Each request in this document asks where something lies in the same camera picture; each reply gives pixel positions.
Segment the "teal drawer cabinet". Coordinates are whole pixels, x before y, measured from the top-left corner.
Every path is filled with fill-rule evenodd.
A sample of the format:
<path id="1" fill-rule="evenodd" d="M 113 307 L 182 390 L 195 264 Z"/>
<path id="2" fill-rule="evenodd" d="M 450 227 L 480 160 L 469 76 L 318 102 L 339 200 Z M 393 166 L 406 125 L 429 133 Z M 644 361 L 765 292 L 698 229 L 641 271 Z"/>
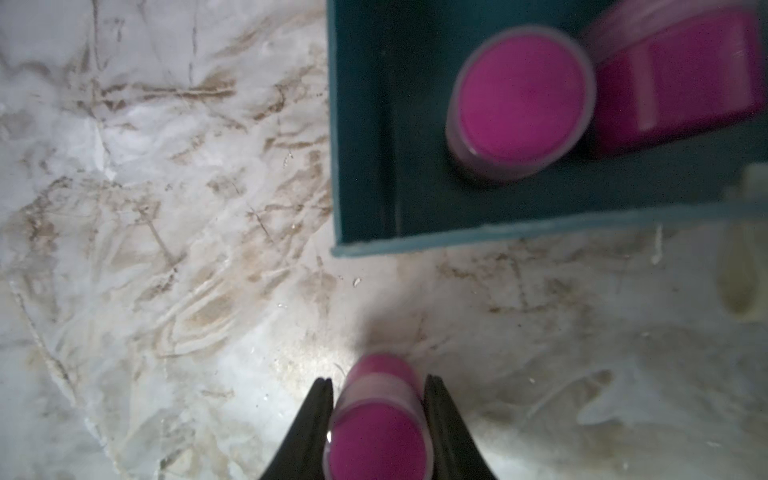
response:
<path id="1" fill-rule="evenodd" d="M 445 121 L 460 67 L 508 27 L 576 35 L 604 1 L 331 1 L 327 5 L 336 257 L 569 230 L 763 219 L 728 199 L 767 159 L 767 117 L 654 148 L 591 159 L 577 148 L 525 179 L 484 186 L 452 164 Z"/>

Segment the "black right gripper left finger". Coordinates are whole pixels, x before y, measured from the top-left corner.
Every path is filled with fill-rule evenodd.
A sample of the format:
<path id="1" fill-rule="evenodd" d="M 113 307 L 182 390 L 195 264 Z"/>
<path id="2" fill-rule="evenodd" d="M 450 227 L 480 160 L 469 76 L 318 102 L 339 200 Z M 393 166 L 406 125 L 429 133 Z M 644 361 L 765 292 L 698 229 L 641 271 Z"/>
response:
<path id="1" fill-rule="evenodd" d="M 334 391 L 330 379 L 317 378 L 261 480 L 323 480 L 323 458 Z"/>

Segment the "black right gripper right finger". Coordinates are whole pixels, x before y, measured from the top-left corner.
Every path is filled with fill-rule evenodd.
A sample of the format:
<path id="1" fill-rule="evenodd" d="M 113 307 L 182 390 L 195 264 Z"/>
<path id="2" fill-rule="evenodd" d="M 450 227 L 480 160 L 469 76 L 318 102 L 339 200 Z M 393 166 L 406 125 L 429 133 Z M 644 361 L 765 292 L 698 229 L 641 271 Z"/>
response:
<path id="1" fill-rule="evenodd" d="M 496 480 L 443 379 L 428 375 L 424 411 L 433 443 L 434 480 Z"/>

